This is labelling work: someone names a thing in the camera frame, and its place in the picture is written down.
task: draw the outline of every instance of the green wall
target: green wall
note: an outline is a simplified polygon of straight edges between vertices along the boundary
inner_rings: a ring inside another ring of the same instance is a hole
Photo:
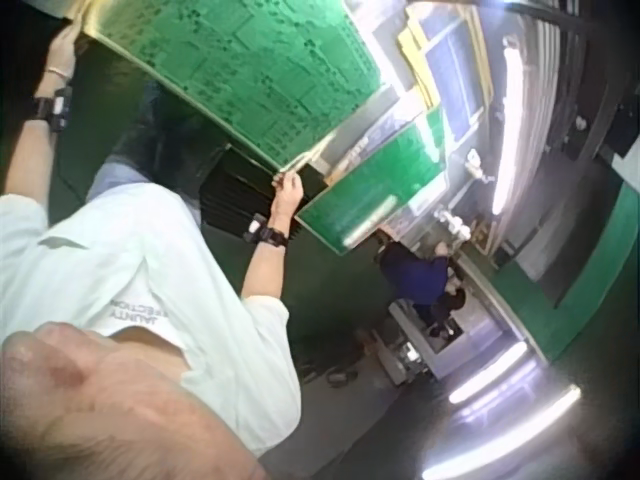
[[[587,325],[638,248],[639,203],[635,191],[624,184],[598,245],[557,308],[516,262],[489,274],[548,360],[557,359]],[[475,255],[473,260],[483,259]]]

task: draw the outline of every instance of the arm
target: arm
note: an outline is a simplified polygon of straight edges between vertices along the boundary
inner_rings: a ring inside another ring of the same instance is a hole
[[[287,172],[276,177],[274,186],[276,198],[271,205],[268,226],[282,232],[288,238],[291,219],[302,200],[302,181],[297,173]],[[284,278],[284,256],[284,247],[259,243],[251,257],[241,297],[265,295],[280,298]]]
[[[74,42],[80,29],[78,17],[51,42],[45,73],[34,97],[53,97],[71,78],[75,67]],[[55,141],[46,121],[25,122],[11,157],[4,193],[32,198],[47,208]]]

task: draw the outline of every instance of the bracelet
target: bracelet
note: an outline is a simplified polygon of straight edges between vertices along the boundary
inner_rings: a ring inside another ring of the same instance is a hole
[[[69,83],[69,80],[71,80],[71,77],[69,77],[66,73],[64,73],[62,70],[58,70],[57,68],[54,68],[54,67],[47,67],[45,69],[45,72],[54,73],[54,74],[58,75],[60,78],[62,78],[64,80],[65,83]]]

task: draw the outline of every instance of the black wristwatch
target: black wristwatch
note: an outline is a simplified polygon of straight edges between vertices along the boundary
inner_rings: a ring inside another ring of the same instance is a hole
[[[256,213],[249,225],[249,229],[242,236],[249,243],[265,242],[274,247],[287,247],[289,239],[275,228],[267,227],[267,219]]]
[[[258,233],[258,242],[265,242],[274,247],[287,247],[289,239],[284,233],[275,228],[262,227]]]
[[[69,123],[71,92],[71,87],[64,87],[56,90],[53,98],[34,98],[33,112],[30,120],[46,121],[52,132],[61,132],[64,130]]]

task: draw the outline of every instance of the ceiling light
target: ceiling light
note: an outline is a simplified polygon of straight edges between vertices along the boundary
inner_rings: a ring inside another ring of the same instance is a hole
[[[513,185],[524,98],[524,67],[520,51],[507,47],[504,49],[504,58],[507,62],[507,93],[504,99],[502,155],[491,209],[494,215],[500,215],[504,210]]]
[[[449,395],[449,401],[453,404],[461,403],[481,391],[495,379],[506,372],[511,365],[516,363],[527,351],[525,342],[518,342],[486,368],[480,370],[460,388]]]
[[[423,480],[447,480],[477,470],[508,455],[542,433],[578,401],[581,391],[575,385],[545,410],[532,416],[504,435],[470,452],[425,470]]]

